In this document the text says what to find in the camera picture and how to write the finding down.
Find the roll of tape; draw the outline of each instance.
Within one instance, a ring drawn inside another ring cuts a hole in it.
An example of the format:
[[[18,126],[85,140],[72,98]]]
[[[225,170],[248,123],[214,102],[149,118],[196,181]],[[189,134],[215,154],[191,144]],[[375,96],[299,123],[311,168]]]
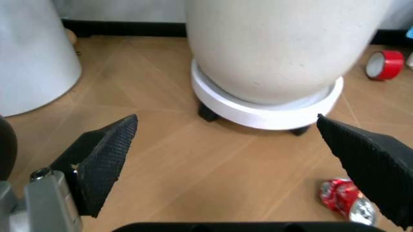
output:
[[[399,51],[375,52],[366,65],[366,74],[373,80],[395,78],[403,68],[404,58]]]

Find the white pot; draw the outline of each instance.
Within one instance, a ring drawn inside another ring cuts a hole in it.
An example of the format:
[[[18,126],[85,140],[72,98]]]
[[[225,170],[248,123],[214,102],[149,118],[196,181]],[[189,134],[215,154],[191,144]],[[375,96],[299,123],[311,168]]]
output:
[[[351,68],[391,1],[187,0],[187,32],[217,85],[278,104],[320,91]]]
[[[0,0],[0,115],[67,92],[81,66],[50,0]]]

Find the dark object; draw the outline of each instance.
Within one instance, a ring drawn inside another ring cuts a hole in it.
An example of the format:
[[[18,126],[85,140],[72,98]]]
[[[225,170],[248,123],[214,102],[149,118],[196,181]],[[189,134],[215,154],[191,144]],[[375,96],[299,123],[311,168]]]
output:
[[[17,138],[12,126],[0,116],[0,181],[7,180],[15,165]]]
[[[184,23],[103,22],[68,19],[63,19],[62,23],[65,28],[72,30],[78,37],[91,35],[186,37]]]
[[[91,35],[131,35],[131,36],[165,36],[187,37],[185,23],[161,22],[113,22],[62,19],[65,28],[78,37]],[[413,40],[406,37],[407,30],[377,31],[371,44],[412,46]]]
[[[115,232],[383,232],[350,222],[135,223]]]
[[[291,133],[293,133],[296,136],[300,136],[303,135],[304,133],[306,133],[309,130],[310,126],[306,126],[306,127],[300,127],[297,129],[292,129],[290,130]]]
[[[137,116],[130,115],[86,132],[51,164],[53,170],[65,174],[80,215],[97,217],[118,180],[137,123]]]
[[[198,115],[207,122],[212,122],[220,118],[218,114],[209,109],[206,105],[201,103],[198,109]]]
[[[413,219],[413,150],[397,139],[319,115],[317,127],[355,185],[406,229]]]
[[[412,46],[413,40],[406,37],[407,30],[378,30],[370,44]]]

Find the crushed soda can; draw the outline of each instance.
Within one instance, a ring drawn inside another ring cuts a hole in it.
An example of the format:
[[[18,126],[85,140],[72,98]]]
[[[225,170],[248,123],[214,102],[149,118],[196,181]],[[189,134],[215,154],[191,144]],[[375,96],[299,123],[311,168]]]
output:
[[[377,214],[373,204],[356,185],[345,178],[325,181],[320,188],[321,201],[332,211],[339,212],[349,221],[374,226]]]

